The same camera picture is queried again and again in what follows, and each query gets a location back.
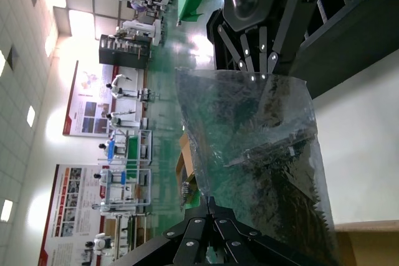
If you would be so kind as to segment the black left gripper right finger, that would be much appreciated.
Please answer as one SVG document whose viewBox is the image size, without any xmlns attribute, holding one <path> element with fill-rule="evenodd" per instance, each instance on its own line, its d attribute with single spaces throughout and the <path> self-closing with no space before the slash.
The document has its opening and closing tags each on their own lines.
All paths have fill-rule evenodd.
<svg viewBox="0 0 399 266">
<path fill-rule="evenodd" d="M 291 251 L 273 238 L 239 222 L 232 209 L 213 206 L 216 236 L 221 239 L 226 259 L 240 265 L 292 265 Z"/>
</svg>

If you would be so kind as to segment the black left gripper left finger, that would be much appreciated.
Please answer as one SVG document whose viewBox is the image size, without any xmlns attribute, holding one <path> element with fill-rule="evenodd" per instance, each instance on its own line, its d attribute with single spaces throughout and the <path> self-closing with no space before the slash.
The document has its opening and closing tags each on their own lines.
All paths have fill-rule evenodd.
<svg viewBox="0 0 399 266">
<path fill-rule="evenodd" d="M 183 221 L 167 229 L 112 265 L 195 265 L 202 263 L 210 223 L 209 199 L 202 197 L 198 207 L 185 211 Z"/>
</svg>

